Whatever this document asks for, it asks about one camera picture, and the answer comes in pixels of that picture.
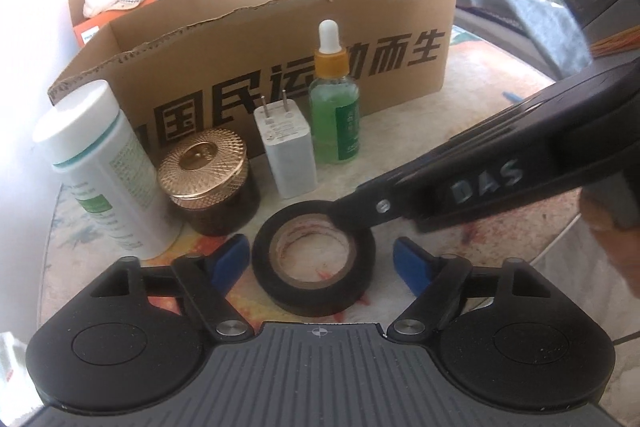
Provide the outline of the person's right hand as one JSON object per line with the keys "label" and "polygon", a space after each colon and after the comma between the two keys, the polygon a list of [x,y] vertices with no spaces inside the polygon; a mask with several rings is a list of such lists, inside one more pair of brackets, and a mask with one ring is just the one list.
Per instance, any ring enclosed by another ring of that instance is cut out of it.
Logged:
{"label": "person's right hand", "polygon": [[582,191],[579,210],[591,234],[604,249],[608,262],[620,273],[634,297],[640,295],[640,239],[639,228],[619,228],[611,213]]}

